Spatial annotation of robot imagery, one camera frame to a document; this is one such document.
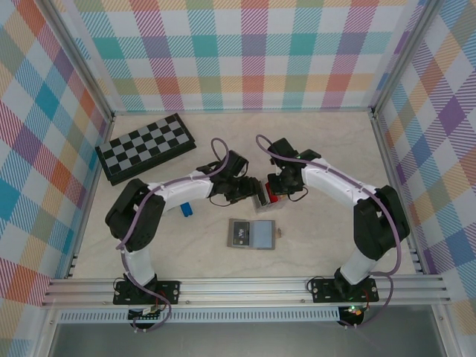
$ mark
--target blue block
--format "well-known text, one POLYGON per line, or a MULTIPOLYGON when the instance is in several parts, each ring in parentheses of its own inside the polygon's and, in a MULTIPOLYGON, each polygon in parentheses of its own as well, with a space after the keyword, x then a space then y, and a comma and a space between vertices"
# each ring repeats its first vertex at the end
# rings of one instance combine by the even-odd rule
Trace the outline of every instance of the blue block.
POLYGON ((190 203, 188 202, 184 203, 183 205, 180 205, 180 208, 184 216, 188 217, 193 215, 193 211, 192 211, 192 207, 190 206, 190 203))

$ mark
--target chessboard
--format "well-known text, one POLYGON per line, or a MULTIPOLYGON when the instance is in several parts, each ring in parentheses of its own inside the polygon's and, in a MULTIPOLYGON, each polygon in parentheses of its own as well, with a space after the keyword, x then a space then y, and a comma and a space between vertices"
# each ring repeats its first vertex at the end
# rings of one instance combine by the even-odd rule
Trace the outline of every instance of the chessboard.
POLYGON ((195 140, 175 113, 99 145, 96 153, 114 186, 195 148, 195 140))

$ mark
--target vent grille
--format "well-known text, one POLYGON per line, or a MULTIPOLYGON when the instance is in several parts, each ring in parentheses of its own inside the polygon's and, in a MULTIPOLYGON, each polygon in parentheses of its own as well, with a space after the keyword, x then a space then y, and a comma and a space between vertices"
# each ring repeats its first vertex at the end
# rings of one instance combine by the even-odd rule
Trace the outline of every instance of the vent grille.
MULTIPOLYGON (((338 321, 337 307, 306 308, 230 308, 230 309, 176 309, 170 323, 217 323, 217 322, 303 322, 338 321)), ((119 324, 127 320, 126 309, 62 310, 60 324, 119 324)))

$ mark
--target black mounting plate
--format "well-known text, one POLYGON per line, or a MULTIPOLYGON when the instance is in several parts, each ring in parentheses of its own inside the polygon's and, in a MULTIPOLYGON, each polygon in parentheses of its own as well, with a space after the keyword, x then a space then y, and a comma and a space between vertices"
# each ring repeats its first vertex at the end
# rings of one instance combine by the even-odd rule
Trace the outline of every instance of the black mounting plate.
POLYGON ((379 301, 379 292, 374 279, 367 278, 362 281, 361 289, 356 290, 356 293, 347 300, 344 300, 335 288, 334 280, 314 278, 309 281, 308 288, 312 292, 312 301, 314 303, 366 303, 367 296, 365 292, 368 294, 368 301, 370 303, 379 301))
MULTIPOLYGON (((180 282, 177 280, 158 280, 154 284, 153 291, 168 299, 171 305, 179 303, 180 282)), ((118 281, 115 284, 112 303, 114 305, 155 305, 155 297, 143 292, 128 280, 118 281)))

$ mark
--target plaid backdrop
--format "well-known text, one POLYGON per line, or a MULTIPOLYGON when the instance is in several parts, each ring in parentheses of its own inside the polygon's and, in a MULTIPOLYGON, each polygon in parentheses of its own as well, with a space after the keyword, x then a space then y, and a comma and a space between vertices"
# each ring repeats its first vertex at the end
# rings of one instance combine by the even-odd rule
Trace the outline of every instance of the plaid backdrop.
POLYGON ((382 114, 430 272, 476 347, 476 0, 446 0, 382 114))
POLYGON ((55 3, 111 104, 133 112, 366 108, 425 0, 55 3))
POLYGON ((23 356, 106 122, 33 0, 0 2, 0 356, 23 356))

